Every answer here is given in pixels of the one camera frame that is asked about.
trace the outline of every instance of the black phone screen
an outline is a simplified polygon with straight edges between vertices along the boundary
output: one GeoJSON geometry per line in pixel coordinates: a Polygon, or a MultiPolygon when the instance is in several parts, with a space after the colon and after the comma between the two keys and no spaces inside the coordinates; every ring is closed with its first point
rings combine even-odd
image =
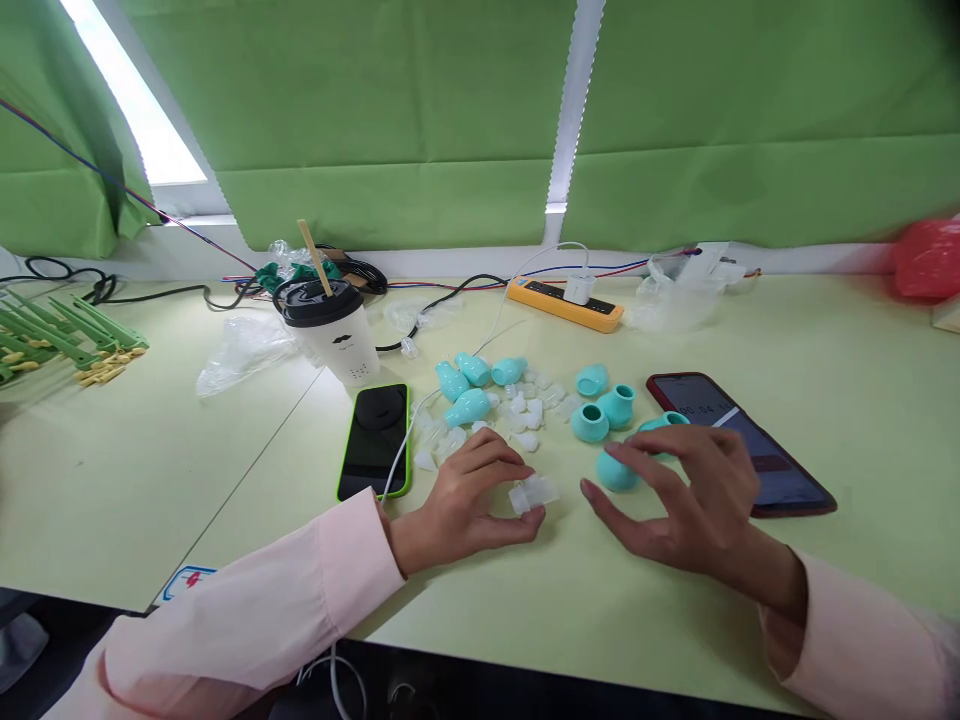
{"type": "MultiPolygon", "coordinates": [[[[713,425],[736,403],[706,375],[689,373],[652,378],[673,408],[694,425],[713,425]]],[[[833,505],[833,498],[741,409],[723,427],[743,436],[760,478],[756,505],[783,509],[833,505]]]]}
{"type": "MultiPolygon", "coordinates": [[[[406,385],[387,385],[357,393],[337,499],[346,500],[368,487],[382,495],[406,434],[406,385]]],[[[403,489],[406,483],[407,453],[404,452],[393,473],[389,492],[403,489]]]]}

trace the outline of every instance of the sticker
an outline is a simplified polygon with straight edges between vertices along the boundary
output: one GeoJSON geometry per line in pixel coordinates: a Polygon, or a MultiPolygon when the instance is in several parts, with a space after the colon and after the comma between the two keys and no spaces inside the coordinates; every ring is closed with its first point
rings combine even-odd
{"type": "Polygon", "coordinates": [[[173,574],[163,592],[153,601],[154,605],[170,602],[177,595],[203,582],[217,571],[216,568],[203,568],[197,565],[184,565],[173,574]]]}

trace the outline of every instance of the plastic bag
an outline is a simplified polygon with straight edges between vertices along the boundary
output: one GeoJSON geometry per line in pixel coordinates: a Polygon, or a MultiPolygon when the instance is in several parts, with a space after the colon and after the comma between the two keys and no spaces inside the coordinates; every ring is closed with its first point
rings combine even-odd
{"type": "Polygon", "coordinates": [[[637,300],[624,309],[623,322],[645,332],[682,332],[706,322],[720,304],[725,282],[711,277],[679,280],[685,256],[653,255],[650,275],[637,288],[637,300]]]}
{"type": "Polygon", "coordinates": [[[197,395],[209,397],[248,375],[300,351],[297,339],[279,317],[266,320],[231,317],[223,321],[223,340],[197,378],[197,395]]]}
{"type": "Polygon", "coordinates": [[[394,330],[406,335],[413,330],[414,325],[421,330],[424,328],[436,330],[452,324],[463,314],[463,298],[459,295],[444,300],[425,313],[421,312],[429,304],[430,301],[420,295],[405,296],[387,305],[384,308],[383,316],[393,326],[394,330]]]}
{"type": "MultiPolygon", "coordinates": [[[[310,258],[310,251],[306,248],[292,248],[286,240],[275,240],[270,244],[270,257],[277,264],[277,275],[284,280],[289,280],[293,276],[293,264],[306,265],[313,267],[313,260],[310,258]]],[[[318,249],[320,261],[323,262],[327,256],[318,249]]]]}
{"type": "Polygon", "coordinates": [[[914,223],[893,246],[893,263],[897,292],[904,297],[960,294],[960,222],[914,223]]]}

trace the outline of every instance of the power strip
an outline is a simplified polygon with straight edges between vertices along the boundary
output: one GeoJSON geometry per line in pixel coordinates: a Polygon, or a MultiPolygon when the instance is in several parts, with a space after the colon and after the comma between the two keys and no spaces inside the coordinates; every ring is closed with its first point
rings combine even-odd
{"type": "Polygon", "coordinates": [[[507,297],[602,333],[616,330],[623,316],[622,305],[612,305],[596,298],[590,298],[586,305],[577,305],[564,300],[560,288],[523,275],[510,283],[507,297]]]}

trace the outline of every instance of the green curtain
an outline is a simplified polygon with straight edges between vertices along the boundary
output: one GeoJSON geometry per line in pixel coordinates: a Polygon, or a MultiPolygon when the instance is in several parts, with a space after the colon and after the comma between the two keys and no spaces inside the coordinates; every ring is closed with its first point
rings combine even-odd
{"type": "Polygon", "coordinates": [[[608,0],[563,238],[792,247],[960,209],[944,5],[608,0]]]}
{"type": "MultiPolygon", "coordinates": [[[[136,142],[57,0],[0,3],[0,97],[150,199],[136,142]]],[[[108,257],[156,214],[0,108],[0,245],[18,255],[108,257]]]]}
{"type": "Polygon", "coordinates": [[[247,243],[539,243],[575,0],[121,0],[247,243]]]}

